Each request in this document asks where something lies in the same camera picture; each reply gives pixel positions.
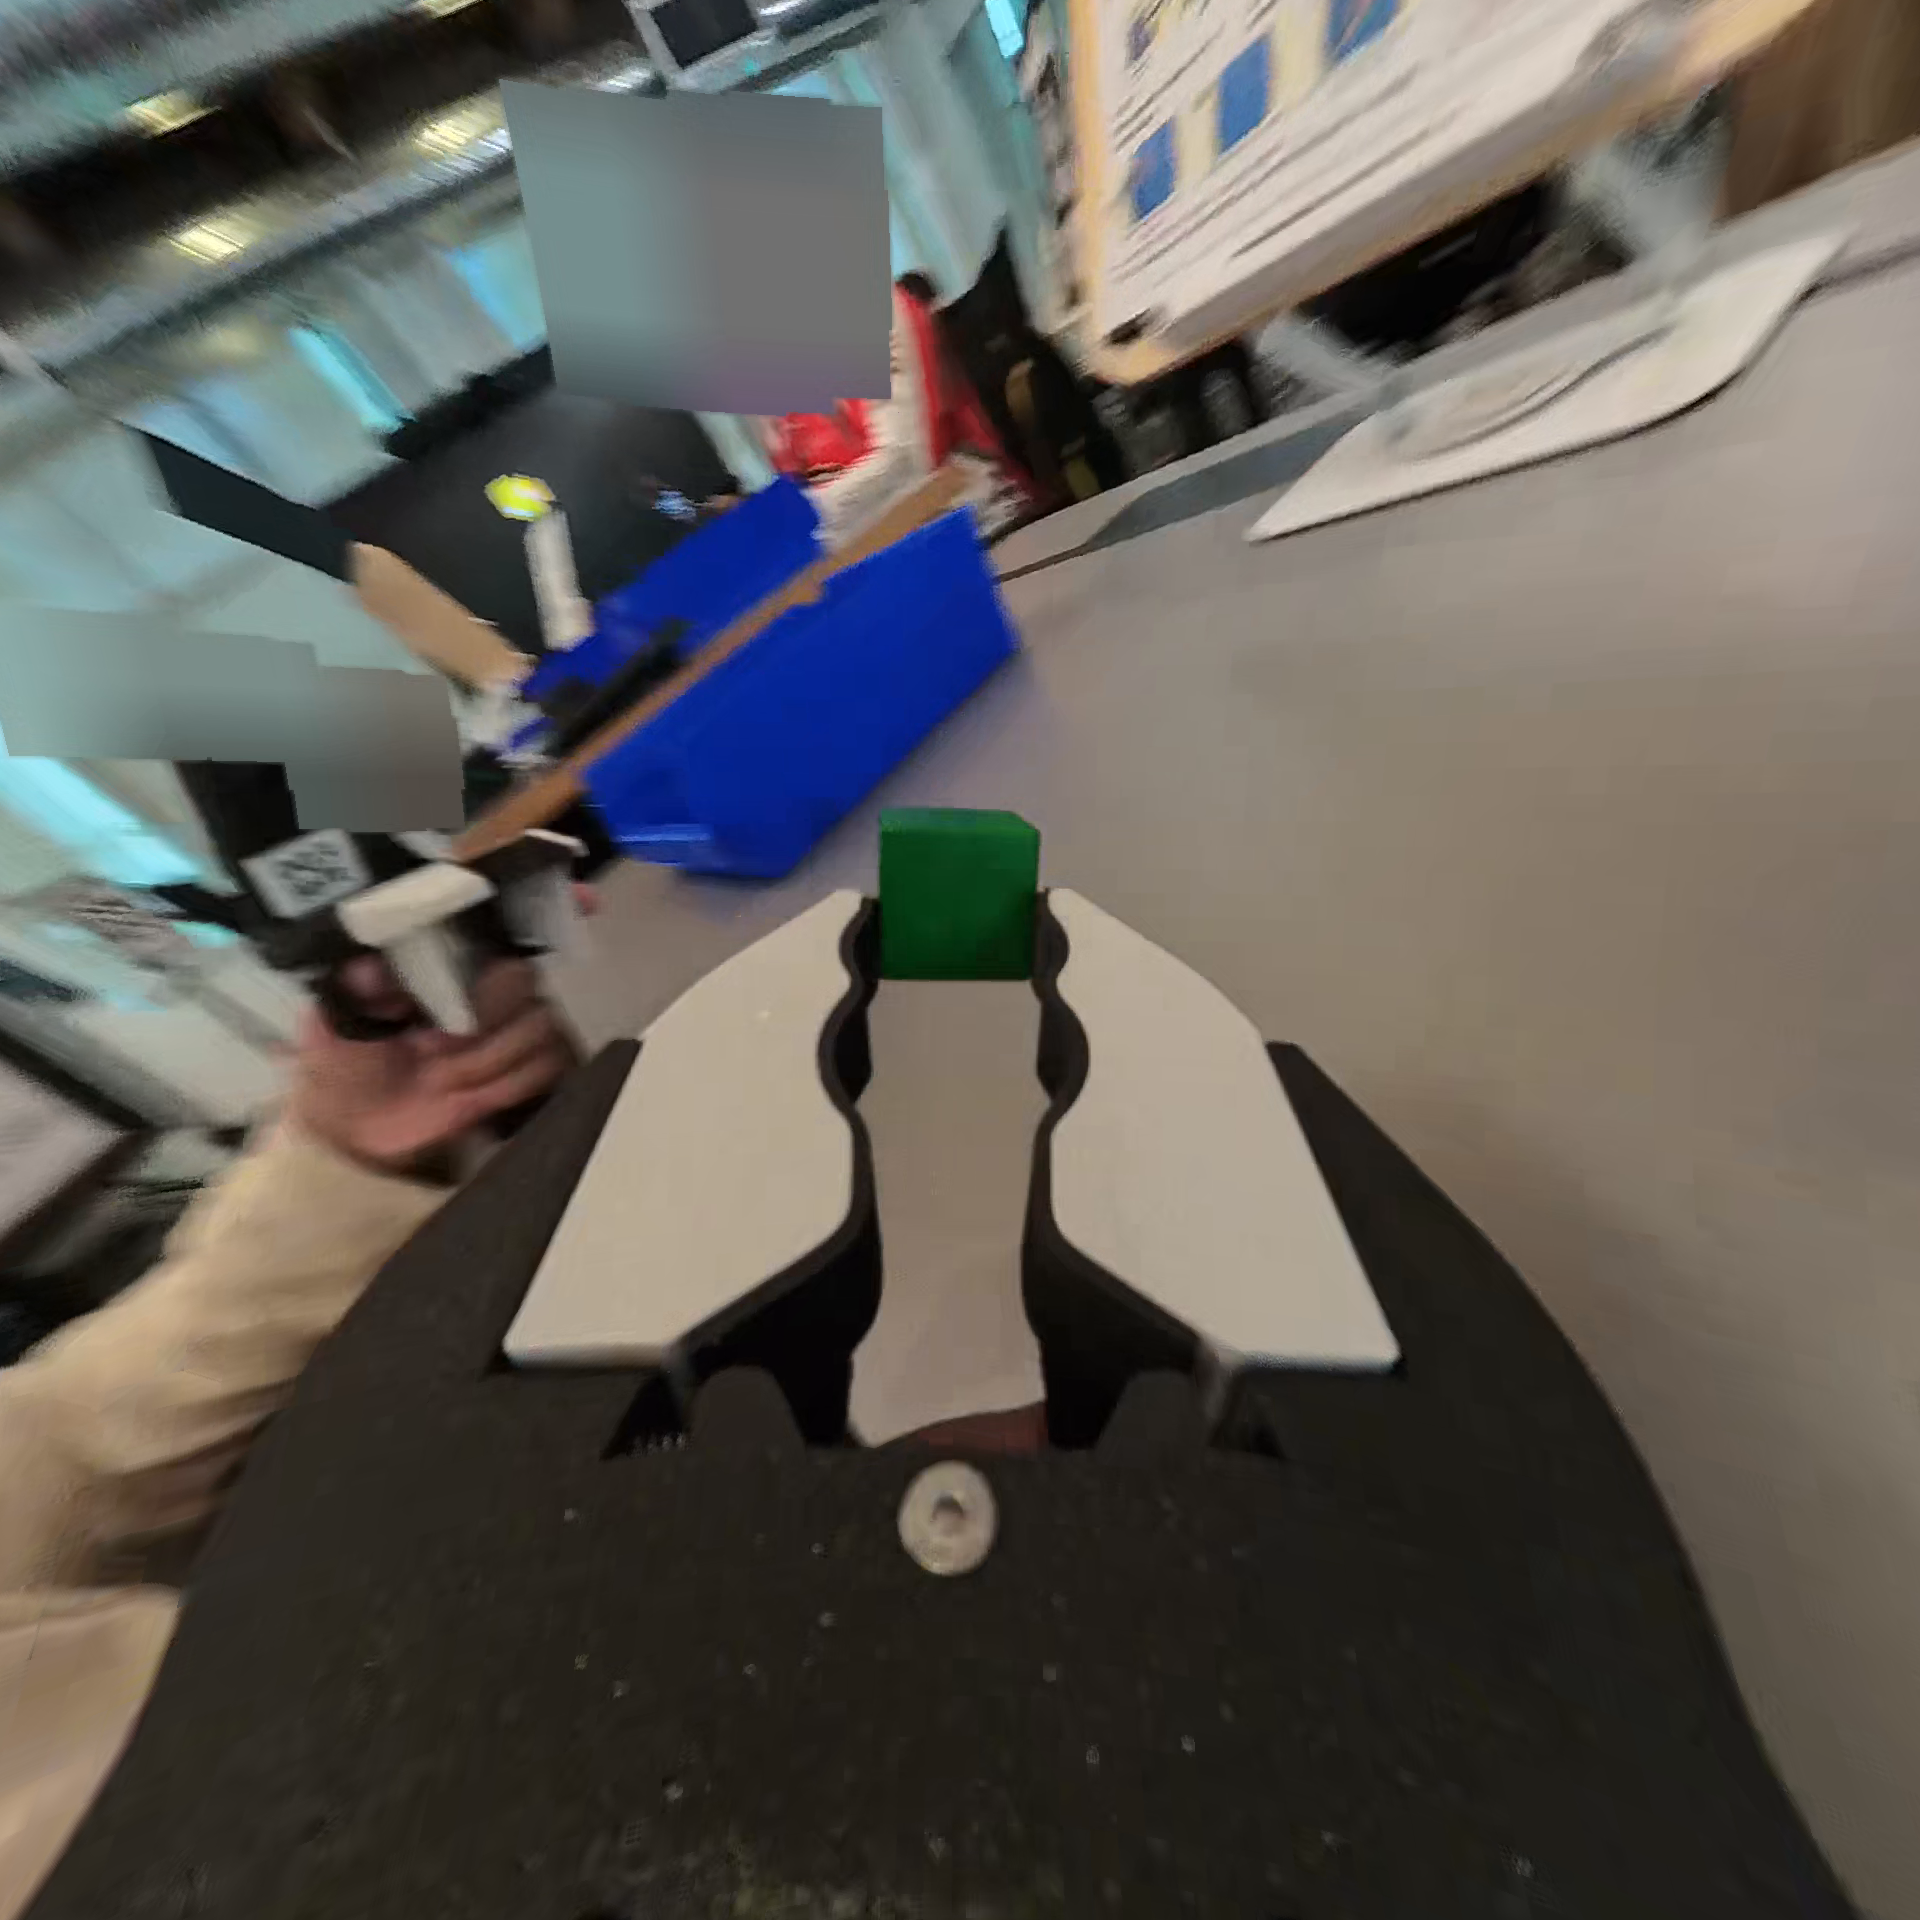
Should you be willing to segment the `large green wooden cube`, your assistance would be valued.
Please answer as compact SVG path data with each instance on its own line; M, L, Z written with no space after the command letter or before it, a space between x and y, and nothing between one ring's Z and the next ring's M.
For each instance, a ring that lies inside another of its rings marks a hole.
M1042 832L1009 811L898 806L875 819L885 983L1027 983Z

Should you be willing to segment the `person's left hand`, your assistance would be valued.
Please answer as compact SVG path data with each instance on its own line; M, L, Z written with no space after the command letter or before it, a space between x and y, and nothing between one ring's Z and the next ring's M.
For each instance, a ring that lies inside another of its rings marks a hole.
M411 1026L373 1040L307 1013L282 1125L378 1174L440 1173L463 1143L549 1098L580 1059L528 958L494 961L472 987L472 1010L468 1034Z

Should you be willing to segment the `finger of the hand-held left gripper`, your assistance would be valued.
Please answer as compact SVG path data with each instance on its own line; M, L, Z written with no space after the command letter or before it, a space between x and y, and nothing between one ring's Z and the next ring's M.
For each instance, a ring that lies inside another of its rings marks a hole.
M477 1034L477 1014L461 923L494 901L492 881L470 868L413 868L338 904L338 927L353 948L381 956L432 1028L465 1040Z

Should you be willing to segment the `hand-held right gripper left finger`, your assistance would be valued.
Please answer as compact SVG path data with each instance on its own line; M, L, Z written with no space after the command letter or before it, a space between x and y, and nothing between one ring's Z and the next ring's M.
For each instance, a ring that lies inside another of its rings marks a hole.
M799 1436L852 1443L881 1305L871 1141L878 906L834 891L694 983L636 1053L502 1334L516 1375L632 1375L684 1424L765 1375Z

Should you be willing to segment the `blue plastic bin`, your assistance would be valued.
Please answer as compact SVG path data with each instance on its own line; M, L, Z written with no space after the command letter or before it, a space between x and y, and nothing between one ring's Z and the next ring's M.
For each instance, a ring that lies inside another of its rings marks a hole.
M954 509L697 676L587 769L587 805L636 863L776 883L1017 649Z
M679 660L690 660L819 553L812 495L791 478L778 478L684 526L681 538L655 561L594 599L587 637L545 655L521 694L539 704L570 685L595 688L660 635Z

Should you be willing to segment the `person's left forearm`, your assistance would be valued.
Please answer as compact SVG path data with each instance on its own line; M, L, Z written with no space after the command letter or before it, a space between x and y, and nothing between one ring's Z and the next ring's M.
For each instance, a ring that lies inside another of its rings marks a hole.
M324 1338L448 1192L276 1123L182 1215L156 1266L4 1369L4 1628L204 1525Z

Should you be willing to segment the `printed instruction sheet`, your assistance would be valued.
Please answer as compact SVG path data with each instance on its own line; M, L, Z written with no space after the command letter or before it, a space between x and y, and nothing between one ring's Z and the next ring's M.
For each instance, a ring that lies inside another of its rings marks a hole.
M1611 107L1687 5L1093 5L1072 37L1097 165L1091 344L1196 344Z

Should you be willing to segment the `tan fabric cover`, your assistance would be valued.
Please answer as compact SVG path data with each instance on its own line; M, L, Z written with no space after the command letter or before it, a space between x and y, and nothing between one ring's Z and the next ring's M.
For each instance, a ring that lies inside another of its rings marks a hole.
M1816 5L1733 83L1717 214L1740 219L1915 137L1918 5Z

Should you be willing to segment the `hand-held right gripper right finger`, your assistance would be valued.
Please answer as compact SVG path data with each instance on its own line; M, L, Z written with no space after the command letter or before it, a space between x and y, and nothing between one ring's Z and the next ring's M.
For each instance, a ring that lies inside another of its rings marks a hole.
M1044 1431L1091 1450L1127 1391L1214 1436L1255 1380L1390 1380L1402 1346L1279 1067L1235 1003L1086 894L1036 902L1036 1128L1020 1306Z

